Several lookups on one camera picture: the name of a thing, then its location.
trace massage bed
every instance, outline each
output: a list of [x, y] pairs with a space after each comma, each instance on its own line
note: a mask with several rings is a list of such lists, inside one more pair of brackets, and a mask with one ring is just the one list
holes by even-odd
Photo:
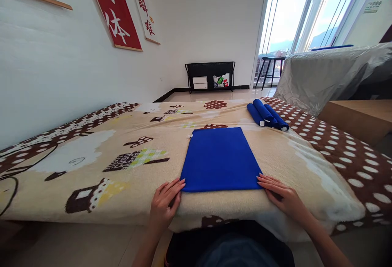
[[[330, 234], [390, 223], [389, 157], [297, 107], [261, 100], [288, 131], [257, 125], [246, 108], [252, 100], [117, 103], [6, 148], [0, 219], [145, 225], [156, 188], [181, 175], [193, 130], [241, 127], [262, 172], [295, 188]], [[262, 189], [183, 192], [170, 229], [241, 219], [283, 241], [309, 240]]]

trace glass door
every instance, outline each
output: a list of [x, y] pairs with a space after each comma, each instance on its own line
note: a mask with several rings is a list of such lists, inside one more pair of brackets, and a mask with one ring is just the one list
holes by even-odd
[[[272, 76], [272, 63], [269, 70], [267, 70], [268, 61], [264, 65], [263, 70], [260, 70], [263, 64], [262, 57], [286, 56], [291, 50], [305, 3], [306, 0], [267, 1], [254, 85], [256, 85], [259, 72], [262, 73], [262, 76], [264, 76], [266, 72], [268, 72], [268, 76]], [[276, 74], [279, 74], [280, 72], [280, 63], [280, 61], [276, 62]], [[278, 81], [279, 78], [274, 78], [273, 84], [276, 85]], [[271, 82], [272, 79], [268, 78], [265, 85], [271, 86]]]
[[[261, 33], [253, 83], [267, 74], [272, 76], [272, 66], [266, 61], [261, 70], [262, 57], [288, 56], [291, 53], [334, 45], [339, 28], [355, 0], [268, 0]], [[275, 74], [279, 75], [279, 61]], [[276, 85], [279, 78], [267, 78], [265, 86]]]
[[304, 26], [290, 53], [330, 47], [354, 0], [312, 0]]

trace tile floor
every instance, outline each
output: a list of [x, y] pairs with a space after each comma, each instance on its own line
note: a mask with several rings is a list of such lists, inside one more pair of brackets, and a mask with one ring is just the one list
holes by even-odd
[[[220, 92], [174, 93], [167, 102], [199, 100], [252, 99], [273, 96], [272, 89], [239, 89]], [[4, 267], [130, 267], [145, 228], [127, 225], [94, 225], [46, 223], [38, 241], [28, 249], [10, 254]], [[382, 262], [391, 250], [390, 227], [358, 229], [335, 236], [333, 240], [354, 266], [384, 266]], [[153, 266], [162, 266], [172, 234], [167, 231], [161, 239]], [[321, 260], [311, 242], [289, 243], [296, 266], [318, 267]]]
[[229, 91], [194, 91], [189, 94], [188, 91], [176, 92], [169, 96], [164, 102], [197, 102], [203, 100], [240, 100], [254, 99], [263, 96], [273, 96], [276, 87], [261, 89], [235, 89]]

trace black metal rack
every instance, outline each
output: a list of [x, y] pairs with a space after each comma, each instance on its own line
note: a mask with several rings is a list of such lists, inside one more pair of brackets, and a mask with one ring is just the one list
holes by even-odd
[[[236, 62], [211, 62], [211, 63], [189, 63], [185, 64], [185, 69], [188, 74], [189, 93], [193, 91], [217, 91], [217, 90], [231, 90], [233, 92], [234, 85], [234, 68]], [[229, 73], [229, 86], [214, 87], [214, 76], [222, 76]], [[206, 89], [195, 89], [193, 84], [193, 77], [207, 77]]]

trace towel roll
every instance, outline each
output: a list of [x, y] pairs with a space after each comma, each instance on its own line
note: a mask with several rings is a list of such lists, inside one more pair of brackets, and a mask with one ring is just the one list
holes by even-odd
[[266, 121], [265, 125], [271, 126], [275, 122], [275, 118], [273, 115], [264, 107], [263, 102], [260, 99], [255, 99], [253, 101], [253, 105], [256, 108], [256, 110], [259, 112], [260, 116], [263, 118], [263, 120]]
[[274, 109], [270, 107], [270, 105], [265, 104], [264, 107], [270, 112], [270, 114], [275, 118], [277, 122], [276, 128], [280, 129], [281, 131], [289, 130], [289, 125], [275, 112]]
[[261, 117], [259, 112], [256, 110], [255, 106], [252, 103], [246, 105], [249, 113], [252, 115], [253, 120], [260, 126], [265, 126], [264, 119]]

